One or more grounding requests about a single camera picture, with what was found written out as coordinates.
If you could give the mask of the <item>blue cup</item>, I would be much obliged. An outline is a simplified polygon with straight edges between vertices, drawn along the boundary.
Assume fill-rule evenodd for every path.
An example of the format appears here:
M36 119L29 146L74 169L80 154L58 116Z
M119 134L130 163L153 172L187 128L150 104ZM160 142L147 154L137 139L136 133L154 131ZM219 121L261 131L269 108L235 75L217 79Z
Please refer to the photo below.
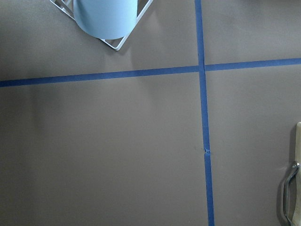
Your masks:
M136 25L136 0L75 0L73 14L87 34L114 40L129 34Z

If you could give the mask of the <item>white cup rack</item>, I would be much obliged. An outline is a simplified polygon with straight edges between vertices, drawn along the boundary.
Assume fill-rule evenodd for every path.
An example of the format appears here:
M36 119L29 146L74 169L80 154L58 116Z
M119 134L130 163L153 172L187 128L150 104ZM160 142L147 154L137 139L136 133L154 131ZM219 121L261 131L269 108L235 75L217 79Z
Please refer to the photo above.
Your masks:
M102 41L103 43L105 43L111 49L113 49L115 51L119 51L123 47L123 45L125 44L127 39L130 37L131 33L135 30L136 26L139 24L140 20L144 16L144 14L148 11L151 4L153 3L153 1L151 1L151 0L137 0L137 1L138 1L138 8L137 8L136 25L129 34L125 35L122 38L114 39L114 40L105 40L105 39L99 39L96 37L95 38ZM52 0L51 1L51 3L56 8L58 8L62 13L64 13L67 17L69 17L72 21L74 21L74 23L76 23L76 21L74 19L74 14L73 14L73 2L74 2L74 0Z

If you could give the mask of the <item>bamboo cutting board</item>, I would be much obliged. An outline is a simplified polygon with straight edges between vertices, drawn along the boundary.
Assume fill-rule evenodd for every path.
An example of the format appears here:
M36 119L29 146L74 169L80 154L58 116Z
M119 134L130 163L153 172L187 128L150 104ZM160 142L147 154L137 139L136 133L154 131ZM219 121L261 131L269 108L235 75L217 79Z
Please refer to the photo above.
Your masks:
M283 187L283 215L288 226L301 224L301 123L291 130L287 176Z

